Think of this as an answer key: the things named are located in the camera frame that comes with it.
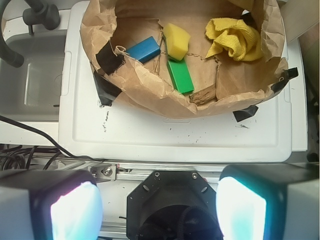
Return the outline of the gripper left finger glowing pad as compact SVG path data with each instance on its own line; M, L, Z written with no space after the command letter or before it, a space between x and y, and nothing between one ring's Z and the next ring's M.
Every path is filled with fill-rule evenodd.
M103 201L87 170L0 173L2 240L96 240Z

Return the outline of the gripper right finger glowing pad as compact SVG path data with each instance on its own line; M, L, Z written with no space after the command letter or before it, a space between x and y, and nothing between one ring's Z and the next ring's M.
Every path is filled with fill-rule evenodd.
M319 163L234 163L221 172L216 213L225 240L318 240Z

